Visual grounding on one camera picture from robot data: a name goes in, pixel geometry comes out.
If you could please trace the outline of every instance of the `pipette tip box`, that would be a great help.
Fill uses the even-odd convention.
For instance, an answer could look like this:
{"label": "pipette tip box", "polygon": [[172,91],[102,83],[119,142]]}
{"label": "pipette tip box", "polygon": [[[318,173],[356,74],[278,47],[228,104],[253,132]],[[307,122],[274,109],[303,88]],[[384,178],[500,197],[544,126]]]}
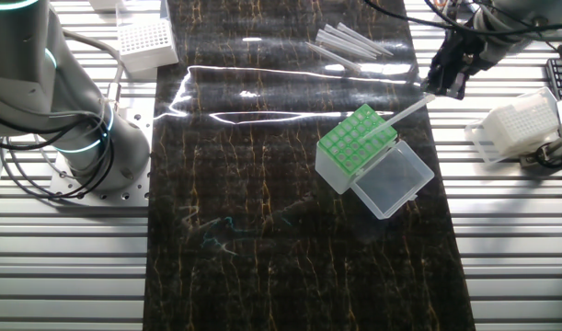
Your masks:
{"label": "pipette tip box", "polygon": [[349,188],[378,219],[389,218],[428,183],[434,174],[387,127],[366,136],[384,120],[368,105],[326,134],[317,143],[315,170],[338,193]]}

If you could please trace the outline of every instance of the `black marbled surface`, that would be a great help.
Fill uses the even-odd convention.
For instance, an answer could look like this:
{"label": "black marbled surface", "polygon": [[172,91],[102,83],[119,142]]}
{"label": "black marbled surface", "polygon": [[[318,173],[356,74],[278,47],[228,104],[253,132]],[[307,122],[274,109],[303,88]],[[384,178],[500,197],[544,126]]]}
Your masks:
{"label": "black marbled surface", "polygon": [[[427,111],[395,128],[437,177],[390,220],[315,171],[347,112],[420,98],[408,24],[360,0],[169,8],[180,64],[158,75],[144,329],[473,330]],[[395,56],[353,74],[307,49],[339,22]]]}

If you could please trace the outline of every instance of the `clear plastic tube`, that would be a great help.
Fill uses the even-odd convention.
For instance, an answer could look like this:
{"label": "clear plastic tube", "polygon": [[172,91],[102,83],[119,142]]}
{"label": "clear plastic tube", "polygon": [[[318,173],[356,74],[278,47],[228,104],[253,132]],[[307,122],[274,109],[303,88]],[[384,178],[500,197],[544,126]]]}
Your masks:
{"label": "clear plastic tube", "polygon": [[332,59],[332,60],[336,61],[337,63],[342,64],[346,68],[349,68],[349,69],[351,69],[351,70],[353,70],[357,73],[359,73],[362,70],[362,68],[358,64],[350,62],[350,61],[344,59],[343,57],[334,54],[331,51],[324,50],[323,48],[321,48],[319,46],[315,46],[314,44],[312,44],[310,42],[305,42],[305,44],[311,50],[316,51],[317,53],[319,53],[319,54],[321,54],[321,55],[323,55],[323,56],[325,56],[329,59]]}
{"label": "clear plastic tube", "polygon": [[348,34],[342,32],[338,29],[334,29],[329,24],[326,24],[324,26],[324,30],[326,32],[331,33],[332,35],[336,36],[337,38],[345,40],[346,42],[348,42],[350,44],[354,44],[354,45],[362,48],[363,50],[369,51],[371,54],[381,54],[381,52],[377,51],[374,47],[372,47],[370,45],[367,45],[365,42],[357,40],[357,39],[353,38],[352,36],[349,36]]}
{"label": "clear plastic tube", "polygon": [[347,42],[344,42],[334,36],[327,35],[327,33],[324,30],[318,31],[315,41],[326,44],[327,46],[333,49],[336,49],[338,51],[343,51],[347,54],[357,55],[367,60],[373,60],[373,61],[376,60],[376,56],[374,56],[372,53],[360,49]]}
{"label": "clear plastic tube", "polygon": [[393,56],[393,53],[388,51],[385,47],[379,46],[376,42],[362,36],[360,33],[354,31],[353,29],[348,28],[347,26],[345,26],[342,23],[338,23],[338,30],[352,36],[353,38],[355,38],[357,40],[360,40],[360,41],[364,42],[365,44],[373,47],[374,49],[376,49],[377,51],[379,51],[381,53],[385,53],[387,55]]}
{"label": "clear plastic tube", "polygon": [[427,104],[429,104],[431,101],[435,100],[436,96],[432,95],[432,94],[428,94],[426,95],[424,98],[422,98],[420,101],[416,102],[415,104],[407,107],[407,109],[401,111],[400,113],[398,113],[397,115],[395,115],[394,117],[392,117],[391,119],[389,119],[388,121],[386,121],[385,123],[379,125],[378,127],[376,127],[376,129],[368,132],[364,138],[368,138],[374,134],[376,134],[377,132],[383,131],[384,129],[393,126],[393,124],[399,122],[400,120],[404,119],[405,117],[409,116],[411,113],[413,113],[414,111],[426,106]]}

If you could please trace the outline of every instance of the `metal table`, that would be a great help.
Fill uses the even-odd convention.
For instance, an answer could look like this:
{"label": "metal table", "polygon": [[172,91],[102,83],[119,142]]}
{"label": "metal table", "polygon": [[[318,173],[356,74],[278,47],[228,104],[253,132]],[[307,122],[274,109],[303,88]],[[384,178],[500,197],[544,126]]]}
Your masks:
{"label": "metal table", "polygon": [[[434,19],[422,0],[405,2],[411,16]],[[114,14],[95,13],[87,1],[52,4],[67,29],[116,44]],[[416,24],[411,32],[423,77],[443,32]],[[102,51],[68,43],[106,90],[115,62]],[[545,86],[548,57],[557,55],[535,43],[473,78],[464,101],[440,98],[429,106],[480,331],[562,330],[562,171],[537,177],[517,164],[487,169],[464,136],[464,126],[491,108]],[[155,74],[125,80],[121,105],[128,117],[153,116],[154,95]],[[53,149],[48,153],[55,157]],[[52,170],[38,152],[18,156],[29,175],[50,185]],[[144,210],[59,213],[23,193],[3,172],[0,329],[141,330],[146,225]]]}

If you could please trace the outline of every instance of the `gray robot arm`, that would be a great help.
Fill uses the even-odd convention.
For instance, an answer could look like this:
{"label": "gray robot arm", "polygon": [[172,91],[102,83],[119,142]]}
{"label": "gray robot arm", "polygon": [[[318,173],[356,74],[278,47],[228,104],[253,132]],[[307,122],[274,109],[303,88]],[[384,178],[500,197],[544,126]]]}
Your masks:
{"label": "gray robot arm", "polygon": [[[461,2],[449,0],[447,9],[455,13]],[[562,24],[562,0],[483,0],[479,3],[483,4],[480,10],[466,23],[468,28],[476,31],[507,31]],[[552,34],[551,31],[483,36],[448,31],[422,87],[435,95],[463,99],[465,83],[471,75],[488,70],[508,53],[520,51],[532,40],[556,40]]]}
{"label": "gray robot arm", "polygon": [[[54,114],[73,112],[74,116]],[[53,144],[73,175],[87,182],[103,154],[99,132],[80,113],[102,118],[109,129],[114,165],[99,190],[130,185],[145,169],[149,145],[141,130],[119,117],[70,53],[48,0],[0,2],[0,136],[54,130],[75,124]],[[53,133],[42,134],[45,139]]]}

